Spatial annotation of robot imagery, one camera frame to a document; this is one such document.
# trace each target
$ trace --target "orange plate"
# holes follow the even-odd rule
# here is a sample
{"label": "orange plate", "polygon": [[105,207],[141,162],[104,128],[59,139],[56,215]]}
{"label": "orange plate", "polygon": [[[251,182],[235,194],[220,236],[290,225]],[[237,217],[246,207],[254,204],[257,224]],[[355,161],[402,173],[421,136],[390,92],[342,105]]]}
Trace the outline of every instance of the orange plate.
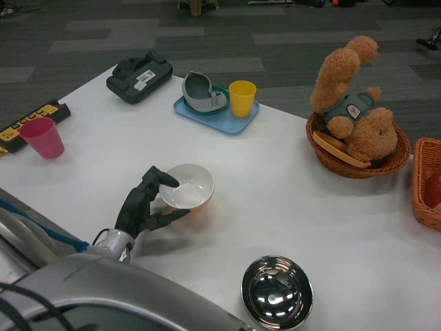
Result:
{"label": "orange plate", "polygon": [[312,135],[312,139],[328,153],[350,164],[351,166],[353,165],[354,167],[357,168],[367,168],[371,165],[369,161],[365,163],[353,157],[350,157],[348,154],[346,154],[346,148],[347,148],[346,145],[342,143],[340,140],[337,140],[329,136],[328,134],[325,134],[320,131],[314,131]]}

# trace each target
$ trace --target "gray carpet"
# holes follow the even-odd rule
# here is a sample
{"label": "gray carpet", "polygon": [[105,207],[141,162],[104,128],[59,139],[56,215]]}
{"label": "gray carpet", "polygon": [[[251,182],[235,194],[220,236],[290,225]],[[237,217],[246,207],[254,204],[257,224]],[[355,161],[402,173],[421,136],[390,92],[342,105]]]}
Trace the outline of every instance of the gray carpet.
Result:
{"label": "gray carpet", "polygon": [[439,8],[405,7],[399,1],[389,8],[367,0],[353,8],[327,3],[321,9],[284,9],[219,0],[220,10],[191,17],[176,8],[177,0],[17,3],[42,9],[0,20],[2,126],[148,48],[170,60],[179,76],[200,70],[224,87],[250,80],[261,103],[306,118],[323,59],[365,34],[378,41],[380,56],[362,69],[354,87],[382,87],[382,106],[395,112],[412,142],[441,139],[441,50],[415,43],[439,25]]}

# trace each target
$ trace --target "gray slipper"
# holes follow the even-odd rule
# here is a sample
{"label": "gray slipper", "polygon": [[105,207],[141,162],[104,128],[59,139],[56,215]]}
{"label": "gray slipper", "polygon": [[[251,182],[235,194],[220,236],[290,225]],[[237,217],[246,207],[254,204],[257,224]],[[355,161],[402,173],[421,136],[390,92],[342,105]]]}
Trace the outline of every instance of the gray slipper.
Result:
{"label": "gray slipper", "polygon": [[182,82],[182,93],[188,104],[197,112],[212,112],[227,104],[222,92],[214,92],[212,82],[199,72],[190,71]]}

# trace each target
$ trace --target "yellow cup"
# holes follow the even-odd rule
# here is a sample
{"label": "yellow cup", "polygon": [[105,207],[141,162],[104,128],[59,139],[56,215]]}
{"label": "yellow cup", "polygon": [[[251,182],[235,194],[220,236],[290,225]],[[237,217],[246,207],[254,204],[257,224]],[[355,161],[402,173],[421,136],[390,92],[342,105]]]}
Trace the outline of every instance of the yellow cup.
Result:
{"label": "yellow cup", "polygon": [[247,117],[251,114],[256,91],[257,87],[251,81],[234,81],[229,85],[234,116]]}

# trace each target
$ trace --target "stainless steel bowl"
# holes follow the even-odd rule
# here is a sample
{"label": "stainless steel bowl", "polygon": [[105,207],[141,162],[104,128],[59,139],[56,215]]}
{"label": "stainless steel bowl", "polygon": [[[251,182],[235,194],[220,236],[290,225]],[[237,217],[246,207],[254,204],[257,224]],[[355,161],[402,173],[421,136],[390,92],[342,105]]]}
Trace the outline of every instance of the stainless steel bowl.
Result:
{"label": "stainless steel bowl", "polygon": [[312,286],[305,272],[286,257],[253,262],[243,275],[242,300],[252,318],[272,330],[292,330],[312,309]]}

